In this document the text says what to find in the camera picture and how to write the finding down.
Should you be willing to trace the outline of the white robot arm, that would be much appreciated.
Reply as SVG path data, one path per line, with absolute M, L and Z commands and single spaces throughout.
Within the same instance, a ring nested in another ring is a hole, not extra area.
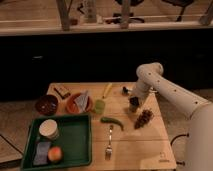
M 213 171 L 213 102 L 162 77 L 158 63 L 137 67 L 131 95 L 144 103 L 150 88 L 154 88 L 189 119 L 189 136 L 185 148 L 183 171 Z

